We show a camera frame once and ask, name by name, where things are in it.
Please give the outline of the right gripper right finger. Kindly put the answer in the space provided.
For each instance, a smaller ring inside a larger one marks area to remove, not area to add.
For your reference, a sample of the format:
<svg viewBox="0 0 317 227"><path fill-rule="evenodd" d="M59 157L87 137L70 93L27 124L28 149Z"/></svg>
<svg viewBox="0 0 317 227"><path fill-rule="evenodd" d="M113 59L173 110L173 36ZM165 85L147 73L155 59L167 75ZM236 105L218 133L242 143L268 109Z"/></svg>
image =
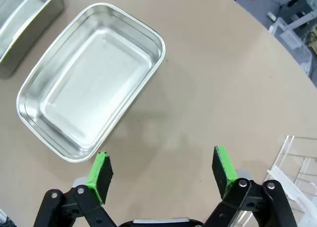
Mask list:
<svg viewBox="0 0 317 227"><path fill-rule="evenodd" d="M221 202L203 226L229 227L242 211L252 212L260 227L292 226L292 210L279 181L260 185L239 177L223 146L214 147L212 171Z"/></svg>

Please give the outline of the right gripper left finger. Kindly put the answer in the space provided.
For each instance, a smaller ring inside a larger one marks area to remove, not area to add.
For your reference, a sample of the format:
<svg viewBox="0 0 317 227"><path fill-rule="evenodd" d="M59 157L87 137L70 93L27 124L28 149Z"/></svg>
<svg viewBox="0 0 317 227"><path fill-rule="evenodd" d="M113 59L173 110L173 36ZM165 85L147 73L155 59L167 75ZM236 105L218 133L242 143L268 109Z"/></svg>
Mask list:
<svg viewBox="0 0 317 227"><path fill-rule="evenodd" d="M102 205L113 176L110 157L99 152L85 184L63 193L48 190L38 210L35 227L71 227L77 218L84 217L90 227L114 227L116 224Z"/></svg>

